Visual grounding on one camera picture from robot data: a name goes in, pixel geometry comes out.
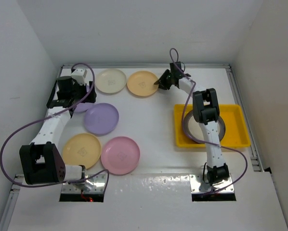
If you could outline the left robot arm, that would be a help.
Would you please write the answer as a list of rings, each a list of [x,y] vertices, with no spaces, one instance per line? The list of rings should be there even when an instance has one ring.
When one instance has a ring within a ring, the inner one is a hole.
[[[59,77],[47,101],[46,120],[38,135],[19,150],[27,185],[82,183],[85,166],[67,164],[57,148],[60,137],[75,108],[80,103],[94,103],[96,92],[93,81],[84,83],[71,76]]]

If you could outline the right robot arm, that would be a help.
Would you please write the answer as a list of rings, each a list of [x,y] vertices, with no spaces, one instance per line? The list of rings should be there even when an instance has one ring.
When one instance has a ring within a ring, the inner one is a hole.
[[[172,86],[176,86],[192,98],[193,118],[199,124],[204,138],[204,140],[197,140],[197,142],[204,143],[206,146],[207,181],[212,186],[227,180],[229,169],[223,158],[219,139],[218,119],[220,109],[216,90],[214,88],[207,89],[196,84],[189,74],[182,71],[180,62],[170,63],[170,69],[167,69],[155,84],[163,90],[169,90]]]

